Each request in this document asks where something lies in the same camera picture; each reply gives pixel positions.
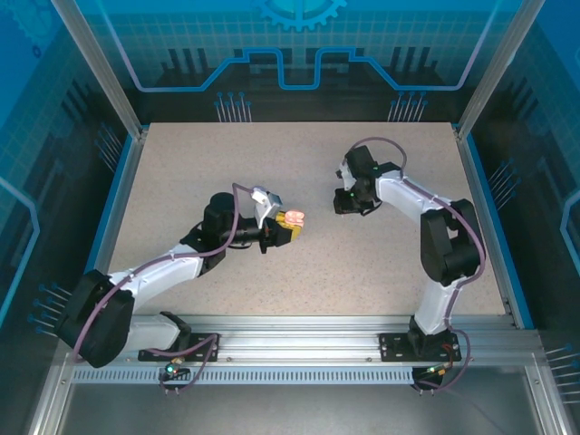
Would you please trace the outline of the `left aluminium side rail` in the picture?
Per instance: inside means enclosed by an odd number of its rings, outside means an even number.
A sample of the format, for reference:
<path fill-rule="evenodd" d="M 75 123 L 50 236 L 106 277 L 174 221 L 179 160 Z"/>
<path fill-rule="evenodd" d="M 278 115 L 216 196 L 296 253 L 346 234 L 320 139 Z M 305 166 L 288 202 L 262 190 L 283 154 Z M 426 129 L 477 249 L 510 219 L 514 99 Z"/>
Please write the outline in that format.
<path fill-rule="evenodd" d="M 87 273 L 96 269 L 104 274 L 109 270 L 147 132 L 148 128 L 145 128 L 140 139 L 134 139 L 129 135 L 124 142 L 85 270 L 73 288 L 73 294 L 76 293 L 78 286 L 82 286 Z"/>

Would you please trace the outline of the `aluminium side rail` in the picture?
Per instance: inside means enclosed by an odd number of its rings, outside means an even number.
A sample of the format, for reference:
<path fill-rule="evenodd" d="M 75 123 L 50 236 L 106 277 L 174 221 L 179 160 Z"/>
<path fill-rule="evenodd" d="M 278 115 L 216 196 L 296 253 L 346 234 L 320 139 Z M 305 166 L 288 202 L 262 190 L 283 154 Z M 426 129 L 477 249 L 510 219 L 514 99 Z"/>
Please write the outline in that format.
<path fill-rule="evenodd" d="M 73 294 L 76 293 L 78 286 L 82 286 L 87 273 L 96 269 L 104 274 L 109 270 L 147 132 L 148 128 L 145 128 L 140 139 L 134 139 L 129 135 L 124 142 L 85 270 L 73 288 Z"/>
<path fill-rule="evenodd" d="M 509 250 L 498 209 L 492 198 L 488 178 L 483 168 L 476 143 L 469 133 L 465 139 L 457 137 L 459 155 L 473 197 L 478 221 L 486 244 L 498 290 L 506 301 L 506 312 L 518 329 L 536 328 L 530 313 L 513 256 Z"/>

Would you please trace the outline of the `aluminium corner post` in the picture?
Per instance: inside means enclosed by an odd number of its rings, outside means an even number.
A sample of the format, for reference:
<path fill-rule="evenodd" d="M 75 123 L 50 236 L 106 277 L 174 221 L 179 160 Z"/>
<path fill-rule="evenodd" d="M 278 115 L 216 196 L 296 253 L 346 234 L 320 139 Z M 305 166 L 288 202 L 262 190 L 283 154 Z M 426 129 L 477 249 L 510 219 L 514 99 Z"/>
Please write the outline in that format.
<path fill-rule="evenodd" d="M 456 128 L 456 139 L 466 141 L 501 78 L 511 64 L 546 0 L 522 0 Z"/>
<path fill-rule="evenodd" d="M 77 48 L 92 70 L 123 127 L 133 139 L 142 136 L 142 127 L 114 70 L 100 47 L 79 6 L 74 0 L 51 0 Z"/>

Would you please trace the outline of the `left aluminium corner post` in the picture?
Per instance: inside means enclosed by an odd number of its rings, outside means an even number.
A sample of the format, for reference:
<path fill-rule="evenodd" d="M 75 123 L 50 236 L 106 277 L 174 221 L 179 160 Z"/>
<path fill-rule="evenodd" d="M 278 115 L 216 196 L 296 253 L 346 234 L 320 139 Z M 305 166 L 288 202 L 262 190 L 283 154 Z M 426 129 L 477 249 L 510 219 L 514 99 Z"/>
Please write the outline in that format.
<path fill-rule="evenodd" d="M 51 0 L 77 48 L 92 70 L 123 127 L 133 139 L 142 136 L 142 127 L 114 70 L 100 47 L 79 6 L 74 0 Z"/>

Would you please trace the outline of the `right aluminium side rail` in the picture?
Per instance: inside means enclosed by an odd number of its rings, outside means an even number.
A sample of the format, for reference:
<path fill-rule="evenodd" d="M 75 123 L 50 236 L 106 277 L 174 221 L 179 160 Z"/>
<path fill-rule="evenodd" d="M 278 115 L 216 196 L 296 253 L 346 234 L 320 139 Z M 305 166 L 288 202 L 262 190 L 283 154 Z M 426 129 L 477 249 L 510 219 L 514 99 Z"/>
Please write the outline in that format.
<path fill-rule="evenodd" d="M 488 178 L 483 168 L 476 143 L 469 133 L 465 139 L 457 137 L 459 155 L 473 197 L 478 221 L 486 244 L 498 290 L 506 301 L 506 312 L 518 329 L 536 328 L 530 313 L 513 256 L 509 250 L 498 209 L 492 198 Z"/>

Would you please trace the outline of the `right aluminium corner post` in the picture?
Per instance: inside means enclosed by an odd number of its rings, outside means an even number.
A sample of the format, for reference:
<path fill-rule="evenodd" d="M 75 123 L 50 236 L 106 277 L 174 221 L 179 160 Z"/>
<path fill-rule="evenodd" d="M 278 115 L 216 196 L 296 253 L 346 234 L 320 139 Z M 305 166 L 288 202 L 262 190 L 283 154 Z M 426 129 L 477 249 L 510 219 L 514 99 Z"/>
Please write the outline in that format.
<path fill-rule="evenodd" d="M 546 0 L 522 0 L 456 128 L 456 139 L 466 141 L 501 78 L 511 64 Z"/>

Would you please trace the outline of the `left connector board green light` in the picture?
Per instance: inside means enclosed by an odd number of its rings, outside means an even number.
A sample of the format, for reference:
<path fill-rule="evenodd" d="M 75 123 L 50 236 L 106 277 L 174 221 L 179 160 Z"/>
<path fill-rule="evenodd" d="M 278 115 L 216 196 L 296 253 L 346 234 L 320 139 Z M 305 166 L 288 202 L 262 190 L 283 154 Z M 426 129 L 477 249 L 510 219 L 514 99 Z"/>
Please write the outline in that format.
<path fill-rule="evenodd" d="M 173 379 L 180 375 L 183 375 L 187 369 L 182 367 L 185 359 L 183 357 L 175 357 L 171 359 L 165 366 L 164 376 L 166 379 Z"/>

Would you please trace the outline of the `aluminium base frame rail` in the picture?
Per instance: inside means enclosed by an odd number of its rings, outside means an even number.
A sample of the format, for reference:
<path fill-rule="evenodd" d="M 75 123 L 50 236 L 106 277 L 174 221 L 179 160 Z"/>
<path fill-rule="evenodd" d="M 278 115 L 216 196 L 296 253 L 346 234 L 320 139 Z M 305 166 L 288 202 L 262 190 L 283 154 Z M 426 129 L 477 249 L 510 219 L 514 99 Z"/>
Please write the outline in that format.
<path fill-rule="evenodd" d="M 179 318 L 194 334 L 219 334 L 219 363 L 427 365 L 445 356 L 435 348 L 430 356 L 417 357 L 408 340 L 410 319 L 402 315 Z M 460 316 L 454 333 L 462 360 L 476 366 L 525 366 L 546 359 L 538 331 L 518 329 L 509 315 Z"/>

